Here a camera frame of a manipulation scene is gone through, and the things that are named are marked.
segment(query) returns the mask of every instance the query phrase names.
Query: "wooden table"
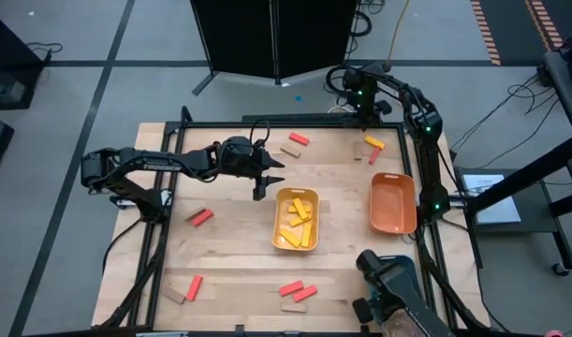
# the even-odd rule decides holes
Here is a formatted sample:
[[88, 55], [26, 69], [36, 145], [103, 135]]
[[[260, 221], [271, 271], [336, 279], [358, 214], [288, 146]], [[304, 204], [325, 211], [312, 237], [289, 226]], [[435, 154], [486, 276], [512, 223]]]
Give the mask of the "wooden table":
[[[142, 124], [136, 148], [158, 151], [163, 128], [163, 124]], [[249, 129], [187, 129], [183, 151], [200, 149], [214, 140], [223, 141], [235, 135], [248, 137], [249, 132]], [[263, 137], [263, 132], [258, 130], [257, 136]], [[311, 143], [303, 147], [287, 140], [290, 132], [303, 134]], [[373, 249], [382, 256], [410, 256], [418, 269], [413, 242], [401, 236], [376, 234], [369, 229], [369, 191], [373, 175], [403, 173], [396, 130], [375, 129], [369, 134], [387, 144], [373, 166], [368, 165], [372, 153], [369, 145], [363, 145], [362, 160], [354, 160], [353, 142], [363, 140], [358, 129], [273, 128], [267, 150], [286, 168], [271, 169], [268, 174], [286, 180], [271, 185], [261, 201], [252, 200], [254, 183], [248, 179], [219, 176], [214, 183], [200, 183], [180, 176], [162, 282], [185, 293], [195, 274], [203, 276], [204, 281], [194, 302], [179, 305], [159, 295], [154, 328], [234, 330], [236, 324], [244, 324], [248, 331], [359, 331], [352, 301], [368, 295], [355, 266], [359, 253]], [[298, 147], [301, 157], [296, 159], [281, 153], [279, 146], [283, 142]], [[417, 177], [413, 143], [410, 138], [407, 142], [413, 175]], [[445, 137], [440, 139], [439, 145], [447, 149]], [[450, 163], [447, 152], [445, 156]], [[443, 184], [453, 192], [454, 183], [441, 165]], [[133, 172], [129, 177], [144, 187], [153, 186], [153, 172]], [[418, 179], [415, 182], [419, 191], [420, 182]], [[275, 195], [283, 187], [312, 188], [319, 194], [319, 242], [310, 254], [294, 254], [271, 244]], [[184, 215], [199, 206], [212, 209], [214, 217], [200, 227], [192, 227], [185, 223]], [[120, 211], [114, 235], [138, 217], [135, 209]], [[446, 219], [465, 224], [458, 210], [448, 212]], [[118, 241], [110, 252], [93, 324], [108, 318], [134, 284], [143, 232], [144, 225], [140, 225]], [[432, 249], [429, 232], [425, 235]], [[474, 315], [489, 325], [468, 234], [441, 223], [440, 235], [450, 283]], [[306, 286], [316, 285], [318, 294], [304, 301], [306, 314], [284, 313], [280, 310], [281, 302], [292, 302], [292, 299], [281, 298], [277, 289], [298, 280]], [[445, 319], [441, 293], [434, 281], [433, 287], [438, 313]], [[140, 322], [144, 321], [149, 294], [149, 288], [145, 289]], [[377, 326], [373, 324], [371, 329], [377, 330]]]

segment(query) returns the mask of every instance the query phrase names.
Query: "floor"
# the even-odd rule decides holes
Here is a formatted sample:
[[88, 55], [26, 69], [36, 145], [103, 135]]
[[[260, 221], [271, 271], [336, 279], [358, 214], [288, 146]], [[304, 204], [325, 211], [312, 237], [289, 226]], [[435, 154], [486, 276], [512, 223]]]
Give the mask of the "floor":
[[[402, 7], [403, 0], [388, 0], [372, 15], [374, 31], [359, 39], [352, 59], [386, 57]], [[188, 1], [0, 0], [0, 18], [25, 42], [63, 43], [56, 61], [204, 60]], [[393, 59], [451, 61], [392, 70], [438, 106], [450, 144], [506, 97], [506, 87], [535, 73], [460, 62], [489, 60], [468, 1], [413, 0], [399, 34]], [[131, 146], [140, 123], [176, 120], [182, 105], [196, 121], [238, 121], [244, 114], [322, 112], [335, 102], [322, 90], [325, 70], [288, 79], [288, 87], [219, 74], [194, 96], [208, 75], [203, 66], [61, 65], [45, 69], [29, 110], [0, 113], [16, 130], [0, 168], [0, 336], [9, 334], [40, 245], [51, 238], [23, 334], [90, 326], [117, 210], [105, 196], [88, 196], [75, 180], [70, 163], [76, 151]], [[530, 102], [510, 100], [459, 150], [455, 165], [480, 166], [525, 139], [552, 102], [525, 116]], [[389, 118], [400, 115], [395, 110]], [[520, 168], [571, 136], [556, 105], [536, 136], [491, 167]], [[567, 182], [568, 175], [560, 171], [549, 181]], [[560, 198], [572, 186], [550, 191]], [[572, 214], [562, 223], [572, 246]], [[572, 272], [560, 278], [550, 271], [559, 260], [551, 235], [480, 237], [478, 245], [485, 302], [507, 328], [572, 330]]]

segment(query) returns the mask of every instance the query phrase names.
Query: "yellow plastic container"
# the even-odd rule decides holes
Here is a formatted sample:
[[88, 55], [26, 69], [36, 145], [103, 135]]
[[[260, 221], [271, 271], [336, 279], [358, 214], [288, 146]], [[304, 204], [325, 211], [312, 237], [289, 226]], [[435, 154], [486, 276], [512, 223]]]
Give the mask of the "yellow plastic container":
[[[305, 209], [310, 209], [311, 220], [308, 223], [311, 224], [311, 237], [308, 247], [303, 247], [302, 245], [294, 247], [279, 233], [281, 229], [286, 229], [302, 241], [304, 226], [292, 227], [290, 225], [290, 221], [298, 217], [297, 213], [288, 211], [288, 208], [294, 205], [294, 198], [299, 198], [302, 206]], [[277, 192], [277, 211], [275, 212], [275, 226], [271, 241], [279, 249], [299, 252], [308, 252], [315, 249], [319, 242], [319, 195], [315, 191], [306, 188], [282, 188]]]

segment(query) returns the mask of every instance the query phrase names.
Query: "red rectangular block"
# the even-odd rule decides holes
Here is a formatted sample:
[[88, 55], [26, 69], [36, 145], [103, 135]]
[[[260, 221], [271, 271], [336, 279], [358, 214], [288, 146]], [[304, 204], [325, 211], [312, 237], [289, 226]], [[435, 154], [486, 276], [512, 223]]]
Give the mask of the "red rectangular block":
[[198, 289], [200, 288], [201, 283], [202, 283], [202, 276], [199, 275], [194, 276], [194, 280], [192, 280], [192, 284], [190, 285], [188, 294], [185, 296], [186, 300], [194, 301], [196, 299], [196, 294], [198, 294]]
[[298, 143], [302, 144], [302, 145], [308, 145], [309, 141], [307, 138], [299, 135], [299, 134], [295, 134], [295, 133], [291, 133], [289, 134], [289, 138], [297, 141]]
[[190, 220], [190, 223], [194, 225], [194, 227], [199, 226], [203, 222], [209, 220], [209, 218], [213, 216], [213, 211], [205, 210], [201, 214], [197, 215], [194, 219]]
[[374, 164], [375, 159], [377, 159], [377, 156], [379, 155], [380, 152], [381, 149], [376, 147], [375, 150], [373, 151], [373, 154], [371, 154], [371, 159], [369, 159], [369, 165]]
[[314, 294], [316, 294], [316, 286], [309, 286], [303, 291], [294, 294], [294, 301], [298, 303], [299, 301], [304, 300], [309, 296], [313, 296]]
[[302, 281], [296, 281], [291, 285], [282, 286], [279, 288], [279, 294], [283, 297], [285, 295], [289, 295], [295, 291], [301, 290], [304, 288]]

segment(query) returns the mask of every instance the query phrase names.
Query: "white paper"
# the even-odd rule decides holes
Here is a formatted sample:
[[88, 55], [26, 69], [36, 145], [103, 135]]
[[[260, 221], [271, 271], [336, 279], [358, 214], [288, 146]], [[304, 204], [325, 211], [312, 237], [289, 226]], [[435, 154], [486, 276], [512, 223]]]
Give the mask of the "white paper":
[[[465, 174], [462, 176], [464, 186], [470, 196], [478, 196], [496, 183], [504, 179], [502, 174]], [[517, 223], [521, 221], [519, 211], [512, 197], [490, 206], [477, 213], [478, 224]]]

